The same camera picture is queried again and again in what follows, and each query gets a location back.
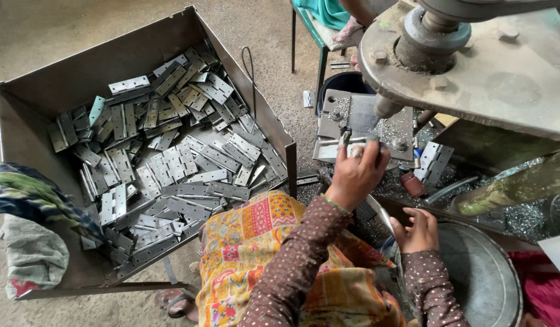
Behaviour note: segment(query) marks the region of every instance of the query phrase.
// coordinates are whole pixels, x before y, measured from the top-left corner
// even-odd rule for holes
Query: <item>dusty floor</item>
[[[196,5],[200,15],[240,62],[240,49],[250,46],[260,91],[298,142],[298,162],[311,162],[317,120],[302,108],[302,92],[315,87],[318,47],[298,21],[296,69],[290,72],[291,8],[288,1],[242,0],[0,0],[0,81],[33,71],[81,50],[149,24],[185,6]],[[354,53],[349,49],[348,56]],[[342,59],[331,53],[329,62]],[[327,76],[344,70],[327,70]],[[195,241],[170,255],[179,280],[200,286],[188,265],[197,261]],[[153,292],[66,297],[14,302],[6,298],[5,254],[0,242],[0,326],[179,326],[153,307]],[[161,264],[135,278],[167,280]]]

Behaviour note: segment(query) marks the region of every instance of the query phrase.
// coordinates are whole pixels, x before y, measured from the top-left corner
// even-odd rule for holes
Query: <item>brown polka dot sleeve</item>
[[[240,326],[297,326],[300,306],[320,265],[328,260],[327,246],[351,222],[351,214],[316,196],[300,226],[282,242],[254,286]]]
[[[415,299],[420,326],[469,327],[454,299],[454,287],[437,250],[402,254],[401,263],[407,291]]]

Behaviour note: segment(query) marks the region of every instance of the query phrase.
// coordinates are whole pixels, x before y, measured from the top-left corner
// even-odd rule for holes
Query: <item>gray rag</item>
[[[8,260],[8,298],[18,297],[28,288],[47,290],[60,283],[69,258],[60,236],[31,220],[9,214],[4,216],[2,228]]]

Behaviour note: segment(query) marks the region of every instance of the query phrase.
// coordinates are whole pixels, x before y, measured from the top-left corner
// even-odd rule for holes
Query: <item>pink cloth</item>
[[[549,327],[560,327],[560,273],[532,271],[540,264],[552,264],[541,251],[510,252],[524,293],[524,310]]]

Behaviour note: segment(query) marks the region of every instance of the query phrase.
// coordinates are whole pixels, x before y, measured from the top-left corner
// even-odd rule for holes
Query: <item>metal box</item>
[[[238,63],[203,21],[193,6],[78,54],[49,64],[7,82],[0,82],[0,146],[2,160],[34,167],[54,181],[75,204],[84,205],[78,169],[67,155],[56,154],[46,125],[70,109],[92,101],[95,96],[111,97],[107,85],[145,75],[161,66],[164,54],[182,54],[208,38],[228,76],[241,93],[268,141],[288,167],[291,194],[296,194],[296,143],[256,90]],[[182,287],[170,282],[124,283],[123,280],[155,263],[148,262],[128,276],[117,276],[113,264],[97,252],[83,251],[78,234],[49,226],[66,242],[70,253],[68,269],[52,290],[32,290],[19,300]],[[180,242],[173,251],[196,237]]]

